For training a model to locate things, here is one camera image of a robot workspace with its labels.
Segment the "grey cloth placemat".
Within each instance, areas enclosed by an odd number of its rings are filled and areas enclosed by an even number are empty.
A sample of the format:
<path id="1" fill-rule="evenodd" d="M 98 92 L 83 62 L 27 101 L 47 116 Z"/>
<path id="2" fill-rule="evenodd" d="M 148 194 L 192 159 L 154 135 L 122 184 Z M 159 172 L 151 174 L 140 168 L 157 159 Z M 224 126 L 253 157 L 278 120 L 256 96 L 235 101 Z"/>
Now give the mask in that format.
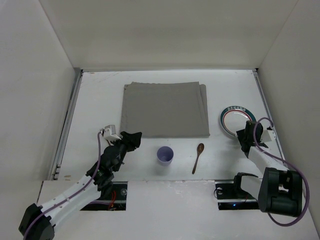
<path id="1" fill-rule="evenodd" d="M 208 138 L 207 87 L 197 82 L 126 84 L 120 130 L 144 138 Z"/>

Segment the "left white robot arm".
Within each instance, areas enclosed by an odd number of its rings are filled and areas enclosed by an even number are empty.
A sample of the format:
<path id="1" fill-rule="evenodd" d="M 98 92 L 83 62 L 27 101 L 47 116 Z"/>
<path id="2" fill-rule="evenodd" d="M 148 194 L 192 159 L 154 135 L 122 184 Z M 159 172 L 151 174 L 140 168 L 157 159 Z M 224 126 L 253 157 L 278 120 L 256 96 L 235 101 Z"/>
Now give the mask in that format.
<path id="1" fill-rule="evenodd" d="M 112 145 L 98 150 L 97 162 L 69 189 L 42 205 L 28 206 L 18 227 L 23 239 L 52 240 L 73 213 L 109 192 L 114 173 L 120 170 L 126 154 L 140 147 L 141 139 L 141 132 L 121 132 Z"/>

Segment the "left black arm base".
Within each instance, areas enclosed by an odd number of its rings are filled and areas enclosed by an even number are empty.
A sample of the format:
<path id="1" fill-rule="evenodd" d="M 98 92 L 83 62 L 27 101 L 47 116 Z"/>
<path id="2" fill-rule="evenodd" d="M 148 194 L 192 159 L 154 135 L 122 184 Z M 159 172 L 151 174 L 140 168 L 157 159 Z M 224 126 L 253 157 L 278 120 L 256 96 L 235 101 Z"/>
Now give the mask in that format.
<path id="1" fill-rule="evenodd" d="M 128 182 L 113 182 L 111 188 L 103 190 L 100 197 L 83 207 L 81 211 L 125 211 Z"/>

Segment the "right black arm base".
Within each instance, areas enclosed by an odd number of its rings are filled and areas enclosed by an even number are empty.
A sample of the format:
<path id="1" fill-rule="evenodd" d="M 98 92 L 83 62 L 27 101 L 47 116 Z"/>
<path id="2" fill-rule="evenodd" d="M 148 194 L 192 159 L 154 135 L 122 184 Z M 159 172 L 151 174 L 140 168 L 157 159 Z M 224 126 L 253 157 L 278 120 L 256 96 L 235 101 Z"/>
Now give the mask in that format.
<path id="1" fill-rule="evenodd" d="M 233 180 L 215 181 L 214 197 L 220 211 L 258 210 L 257 200 L 247 191 L 241 189 L 243 177 L 258 178 L 251 173 L 238 172 Z"/>

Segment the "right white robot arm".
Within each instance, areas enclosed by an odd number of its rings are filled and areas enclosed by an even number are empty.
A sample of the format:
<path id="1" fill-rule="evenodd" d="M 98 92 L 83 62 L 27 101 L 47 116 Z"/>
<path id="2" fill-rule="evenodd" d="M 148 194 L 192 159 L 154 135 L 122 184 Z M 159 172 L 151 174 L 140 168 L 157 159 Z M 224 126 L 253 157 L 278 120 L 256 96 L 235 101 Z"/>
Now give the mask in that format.
<path id="1" fill-rule="evenodd" d="M 241 150 L 263 174 L 239 172 L 234 177 L 233 188 L 246 197 L 257 200 L 261 212 L 290 217 L 302 213 L 303 178 L 297 171 L 289 170 L 274 157 L 269 156 L 266 141 L 276 137 L 271 128 L 263 129 L 261 123 L 252 120 L 236 132 Z"/>

